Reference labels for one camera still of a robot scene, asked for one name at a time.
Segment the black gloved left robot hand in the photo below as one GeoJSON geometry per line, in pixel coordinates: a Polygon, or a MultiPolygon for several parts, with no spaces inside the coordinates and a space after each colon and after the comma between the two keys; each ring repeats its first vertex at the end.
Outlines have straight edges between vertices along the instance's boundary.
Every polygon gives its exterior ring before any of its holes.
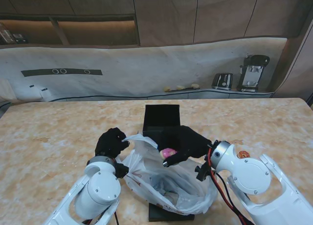
{"type": "Polygon", "coordinates": [[[98,139],[95,156],[105,156],[115,160],[119,154],[129,147],[129,141],[124,141],[126,135],[117,127],[110,128],[98,139]]]}

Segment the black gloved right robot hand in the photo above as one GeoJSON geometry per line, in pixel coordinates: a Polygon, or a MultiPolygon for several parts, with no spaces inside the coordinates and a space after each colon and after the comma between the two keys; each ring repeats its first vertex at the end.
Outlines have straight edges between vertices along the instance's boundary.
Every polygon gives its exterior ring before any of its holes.
{"type": "Polygon", "coordinates": [[[160,134],[158,150],[171,148],[176,151],[174,155],[163,161],[164,167],[169,167],[186,161],[189,157],[201,158],[211,147],[211,140],[187,126],[174,126],[165,128],[160,134]]]}

